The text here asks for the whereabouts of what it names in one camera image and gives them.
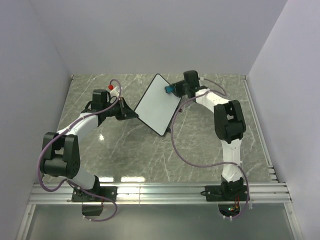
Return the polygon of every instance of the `white board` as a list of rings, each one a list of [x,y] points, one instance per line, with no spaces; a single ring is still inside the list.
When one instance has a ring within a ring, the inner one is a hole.
[[[138,118],[160,136],[165,135],[181,100],[173,93],[166,93],[165,87],[169,85],[160,74],[156,74],[134,109]]]

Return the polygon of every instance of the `white wall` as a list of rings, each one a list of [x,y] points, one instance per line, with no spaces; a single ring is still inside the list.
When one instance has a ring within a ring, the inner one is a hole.
[[[0,234],[16,238],[44,133],[58,126],[69,74],[26,0],[0,7]]]
[[[320,236],[319,64],[320,1],[288,0],[248,77],[272,163],[307,240]]]
[[[30,0],[73,74],[248,74],[287,0]]]

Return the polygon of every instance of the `metal frame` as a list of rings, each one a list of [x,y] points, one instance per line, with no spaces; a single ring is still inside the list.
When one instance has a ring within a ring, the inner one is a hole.
[[[254,122],[258,130],[263,147],[265,159],[271,182],[250,183],[250,197],[253,204],[283,203],[288,217],[294,239],[303,240],[303,234],[294,212],[290,193],[285,183],[279,183],[276,176],[266,142],[259,124],[258,116],[249,92],[247,78],[243,76],[243,84],[247,94]],[[54,188],[57,183],[48,183],[49,188]],[[220,185],[213,182],[173,182],[173,183],[102,183],[102,186],[115,186],[117,190],[117,204],[126,205],[186,205],[186,204],[217,204],[219,202],[206,202],[206,198],[200,195],[207,185]],[[56,192],[46,192],[40,185],[32,188],[28,205],[23,216],[17,240],[25,240],[32,222],[36,205],[79,205],[81,202],[71,202],[73,189],[68,184],[63,184]]]

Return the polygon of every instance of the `gray wall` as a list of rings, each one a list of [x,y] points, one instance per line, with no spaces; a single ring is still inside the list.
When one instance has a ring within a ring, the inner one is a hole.
[[[1,239],[16,238],[47,131],[55,131],[69,74],[30,3],[0,7]]]
[[[30,0],[73,74],[248,74],[287,0]]]
[[[307,240],[320,236],[319,16],[319,0],[289,0],[249,73],[272,163]]]

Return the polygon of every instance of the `gray marble surface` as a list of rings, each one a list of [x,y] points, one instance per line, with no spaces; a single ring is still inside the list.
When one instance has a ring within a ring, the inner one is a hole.
[[[170,83],[183,79],[182,74],[162,74]],[[154,74],[76,75],[65,101],[59,123],[62,129],[74,121],[92,99],[94,89],[107,89],[111,79],[118,79],[122,96],[134,109]],[[241,145],[243,168],[250,182],[271,180],[263,147],[255,125],[241,75],[202,74],[221,84],[227,98],[240,101],[246,122]],[[217,89],[212,83],[206,86]],[[186,159],[197,164],[223,160],[222,146],[214,130],[214,116],[205,107],[192,103],[178,115],[174,126],[178,150]],[[158,136],[138,119],[118,121],[107,118],[80,143],[81,165],[89,172],[114,182],[219,182],[222,166],[196,168],[182,162],[173,150],[170,134]],[[45,176],[45,182],[57,182]]]

